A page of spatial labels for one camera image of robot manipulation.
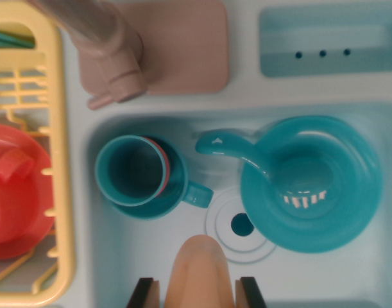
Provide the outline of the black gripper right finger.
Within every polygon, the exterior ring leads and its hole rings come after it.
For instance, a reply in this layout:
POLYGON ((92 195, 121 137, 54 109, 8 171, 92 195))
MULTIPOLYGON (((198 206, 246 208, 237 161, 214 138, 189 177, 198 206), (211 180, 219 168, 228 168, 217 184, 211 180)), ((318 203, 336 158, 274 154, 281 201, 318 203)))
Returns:
POLYGON ((254 277, 241 277, 235 281, 235 306, 237 308, 267 307, 254 277))

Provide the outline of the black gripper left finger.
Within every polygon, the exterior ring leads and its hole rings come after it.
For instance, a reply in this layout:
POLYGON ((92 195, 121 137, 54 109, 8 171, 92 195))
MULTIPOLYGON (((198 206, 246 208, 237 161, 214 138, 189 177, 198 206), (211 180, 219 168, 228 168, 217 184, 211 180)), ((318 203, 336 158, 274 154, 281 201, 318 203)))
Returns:
POLYGON ((154 278, 140 278, 126 307, 159 308, 160 282, 154 278))

